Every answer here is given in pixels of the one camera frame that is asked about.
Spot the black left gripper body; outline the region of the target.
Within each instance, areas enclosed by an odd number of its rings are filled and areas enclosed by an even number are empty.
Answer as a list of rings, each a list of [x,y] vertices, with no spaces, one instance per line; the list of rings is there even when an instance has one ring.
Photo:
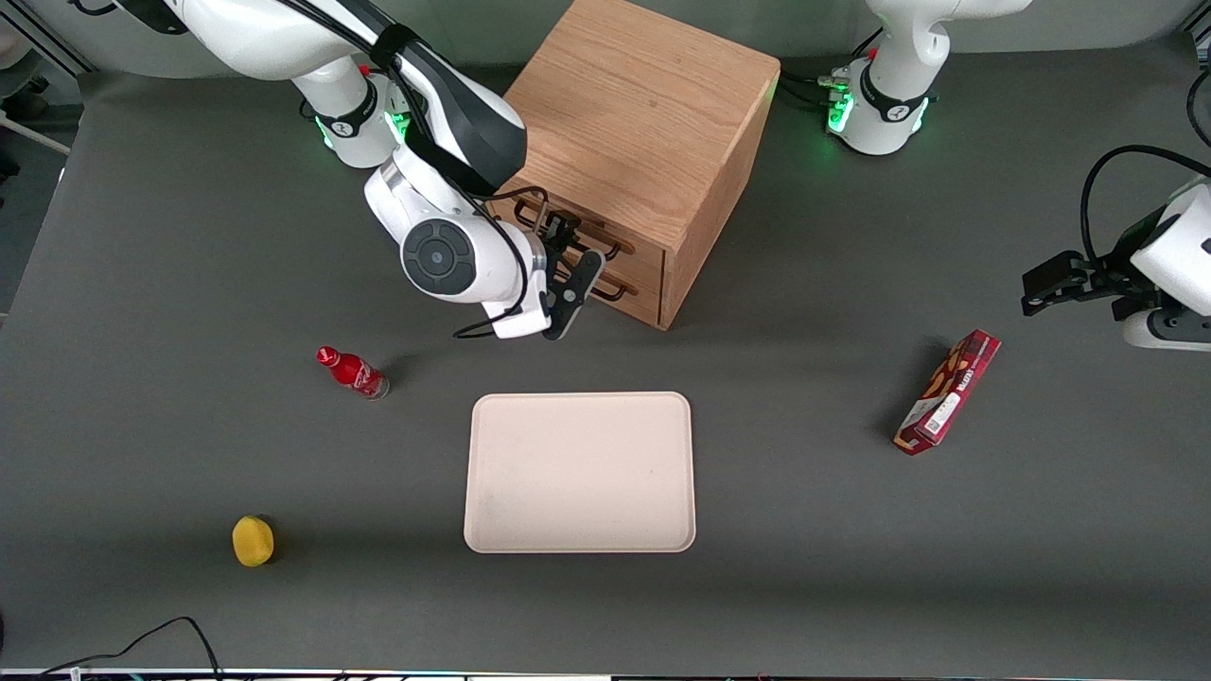
[[[1164,212],[1164,208],[1157,208],[1144,214],[1133,225],[1126,228],[1121,236],[1117,238],[1117,244],[1104,254],[1096,252],[1094,233],[1091,233],[1090,221],[1086,219],[1086,254],[1095,269],[1094,291],[1117,296],[1117,301],[1112,302],[1112,311],[1117,322],[1125,322],[1133,313],[1172,309],[1172,299],[1132,263],[1132,254],[1138,252],[1158,233]]]

